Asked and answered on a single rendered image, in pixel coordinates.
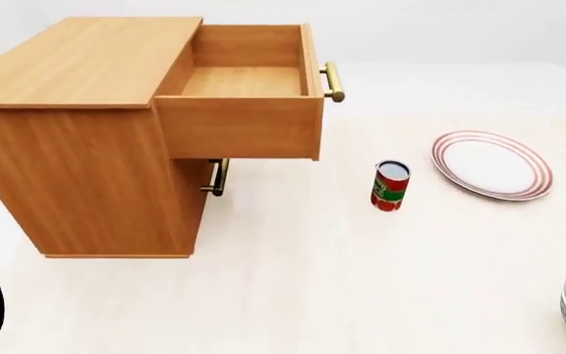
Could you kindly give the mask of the open wooden drawer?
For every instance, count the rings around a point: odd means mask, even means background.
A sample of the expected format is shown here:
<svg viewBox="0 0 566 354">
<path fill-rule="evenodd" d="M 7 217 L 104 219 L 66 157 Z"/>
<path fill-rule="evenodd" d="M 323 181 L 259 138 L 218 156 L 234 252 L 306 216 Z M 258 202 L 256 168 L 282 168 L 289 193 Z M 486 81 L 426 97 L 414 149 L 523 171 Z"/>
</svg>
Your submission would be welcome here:
<svg viewBox="0 0 566 354">
<path fill-rule="evenodd" d="M 154 97 L 173 158 L 318 159 L 323 103 L 306 24 L 199 26 Z"/>
</svg>

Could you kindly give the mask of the wooden cabinet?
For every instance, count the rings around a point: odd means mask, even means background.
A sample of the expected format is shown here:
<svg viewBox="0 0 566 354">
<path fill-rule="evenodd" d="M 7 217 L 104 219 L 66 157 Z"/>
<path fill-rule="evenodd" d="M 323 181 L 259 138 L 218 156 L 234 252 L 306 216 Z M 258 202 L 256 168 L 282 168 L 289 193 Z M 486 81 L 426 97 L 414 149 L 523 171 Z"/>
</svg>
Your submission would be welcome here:
<svg viewBox="0 0 566 354">
<path fill-rule="evenodd" d="M 68 17 L 0 55 L 0 200 L 54 259 L 184 259 L 211 174 L 154 97 L 202 19 Z"/>
</svg>

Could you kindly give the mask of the red tomato soup can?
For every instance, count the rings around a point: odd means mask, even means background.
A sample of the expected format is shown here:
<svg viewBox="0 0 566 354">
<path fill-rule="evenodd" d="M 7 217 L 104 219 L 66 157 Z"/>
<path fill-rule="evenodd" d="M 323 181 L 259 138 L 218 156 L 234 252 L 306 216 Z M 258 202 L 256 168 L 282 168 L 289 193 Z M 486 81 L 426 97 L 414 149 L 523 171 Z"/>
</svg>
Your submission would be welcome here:
<svg viewBox="0 0 566 354">
<path fill-rule="evenodd" d="M 375 165 L 370 202 L 381 211 L 396 211 L 404 200 L 411 172 L 400 161 L 385 159 Z"/>
</svg>

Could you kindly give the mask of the white plate with red rings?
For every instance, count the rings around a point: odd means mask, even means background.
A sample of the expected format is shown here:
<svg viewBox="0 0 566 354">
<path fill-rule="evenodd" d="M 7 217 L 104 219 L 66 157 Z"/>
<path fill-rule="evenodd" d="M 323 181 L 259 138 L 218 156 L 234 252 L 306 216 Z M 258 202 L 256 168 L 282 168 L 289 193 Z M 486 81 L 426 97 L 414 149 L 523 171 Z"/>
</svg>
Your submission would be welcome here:
<svg viewBox="0 0 566 354">
<path fill-rule="evenodd" d="M 431 161 L 446 179 L 482 197 L 527 202 L 553 185 L 547 162 L 525 144 L 490 132 L 462 130 L 438 137 Z"/>
</svg>

